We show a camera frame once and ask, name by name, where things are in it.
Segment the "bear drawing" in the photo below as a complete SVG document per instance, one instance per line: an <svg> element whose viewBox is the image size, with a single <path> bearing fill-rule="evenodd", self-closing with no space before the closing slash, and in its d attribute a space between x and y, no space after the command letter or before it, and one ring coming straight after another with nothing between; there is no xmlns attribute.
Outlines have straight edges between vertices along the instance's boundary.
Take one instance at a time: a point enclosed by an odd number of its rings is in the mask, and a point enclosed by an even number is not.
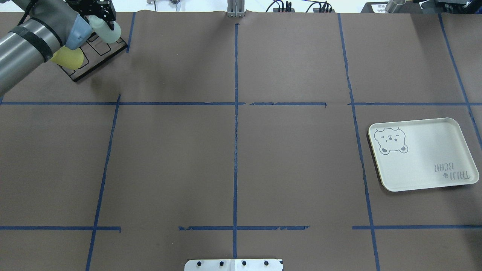
<svg viewBox="0 0 482 271"><path fill-rule="evenodd" d="M405 145L405 133L397 127L377 129L375 132L375 140L380 145L380 152L384 155L391 151L400 151L401 153L408 152L408 147Z"/></svg>

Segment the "label sticker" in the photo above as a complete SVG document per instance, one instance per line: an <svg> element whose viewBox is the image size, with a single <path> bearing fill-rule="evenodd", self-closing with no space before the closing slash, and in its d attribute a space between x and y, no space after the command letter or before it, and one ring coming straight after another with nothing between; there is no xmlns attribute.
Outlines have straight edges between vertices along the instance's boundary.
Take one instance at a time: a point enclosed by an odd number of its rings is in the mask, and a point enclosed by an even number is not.
<svg viewBox="0 0 482 271"><path fill-rule="evenodd" d="M387 13L385 7L387 4L374 4L372 5L372 10L374 13Z"/></svg>

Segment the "white bottle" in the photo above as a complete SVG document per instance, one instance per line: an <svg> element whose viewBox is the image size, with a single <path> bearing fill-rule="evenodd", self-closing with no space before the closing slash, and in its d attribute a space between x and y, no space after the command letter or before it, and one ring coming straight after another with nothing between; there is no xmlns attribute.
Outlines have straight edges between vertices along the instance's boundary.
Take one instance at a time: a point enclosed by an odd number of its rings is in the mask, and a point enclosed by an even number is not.
<svg viewBox="0 0 482 271"><path fill-rule="evenodd" d="M114 43L121 37L121 27L114 21L114 30L110 30L107 23L95 15L89 16L89 24L105 43Z"/></svg>

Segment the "metal plate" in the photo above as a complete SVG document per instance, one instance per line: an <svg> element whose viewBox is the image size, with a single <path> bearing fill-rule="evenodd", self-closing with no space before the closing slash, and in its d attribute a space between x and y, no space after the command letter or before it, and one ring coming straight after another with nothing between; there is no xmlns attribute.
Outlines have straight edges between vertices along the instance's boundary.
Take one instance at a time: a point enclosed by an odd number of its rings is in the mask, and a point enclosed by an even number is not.
<svg viewBox="0 0 482 271"><path fill-rule="evenodd" d="M282 271L281 259L190 260L184 271Z"/></svg>

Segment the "white tray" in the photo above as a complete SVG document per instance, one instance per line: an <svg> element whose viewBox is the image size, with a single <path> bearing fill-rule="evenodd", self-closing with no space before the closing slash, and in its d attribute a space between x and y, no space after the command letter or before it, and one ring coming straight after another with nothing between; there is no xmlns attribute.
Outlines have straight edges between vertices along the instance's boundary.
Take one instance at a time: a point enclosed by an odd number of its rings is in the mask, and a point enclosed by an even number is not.
<svg viewBox="0 0 482 271"><path fill-rule="evenodd" d="M479 180L462 130L451 118L375 123L368 136L382 185L389 191Z"/></svg>

